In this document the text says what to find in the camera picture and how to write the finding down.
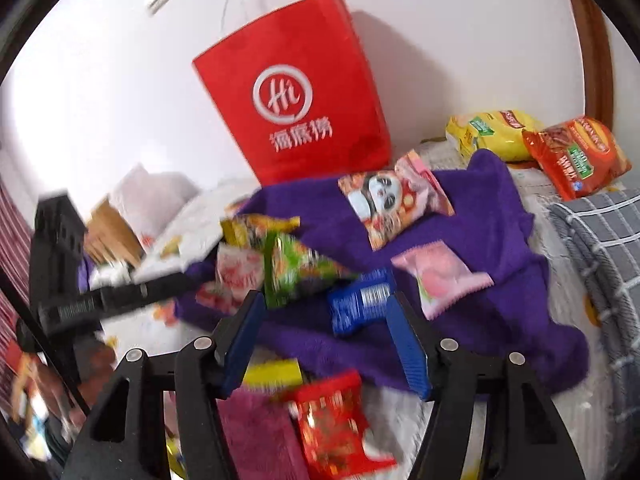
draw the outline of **yellow package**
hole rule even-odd
[[[504,162],[520,162],[532,160],[522,140],[523,129],[539,132],[544,126],[519,110],[502,110],[453,116],[446,134],[466,159],[476,150],[486,148]]]
[[[249,366],[244,374],[242,386],[266,390],[300,386],[303,382],[298,360],[285,359]]]
[[[237,215],[221,220],[220,227],[227,244],[261,251],[267,231],[290,233],[300,227],[300,217],[279,219],[260,214]]]
[[[166,438],[166,455],[169,459],[169,469],[176,473],[180,478],[187,478],[187,472],[184,470],[184,459],[180,452],[180,446],[176,438]]]
[[[177,235],[171,238],[162,249],[160,253],[160,259],[164,260],[174,254],[180,254],[180,242],[182,241],[182,235]]]

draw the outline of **orange snack bag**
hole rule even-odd
[[[590,195],[631,169],[631,163],[601,122],[579,117],[522,139],[563,200]]]

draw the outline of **red paper bag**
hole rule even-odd
[[[342,0],[283,7],[193,63],[264,186],[389,163],[380,100]]]

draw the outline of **screw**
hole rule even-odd
[[[520,352],[511,352],[509,354],[509,361],[511,361],[515,365],[521,366],[525,362],[524,355],[522,355]]]
[[[206,350],[211,346],[211,339],[208,337],[199,337],[193,342],[193,346],[196,350]]]
[[[133,363],[142,357],[142,350],[140,348],[133,348],[127,352],[127,361]]]
[[[447,352],[455,352],[458,349],[458,342],[455,339],[447,337],[440,342],[440,346]]]

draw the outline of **green snack bag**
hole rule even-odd
[[[325,290],[341,278],[355,275],[286,233],[269,231],[264,241],[264,295],[267,307]]]

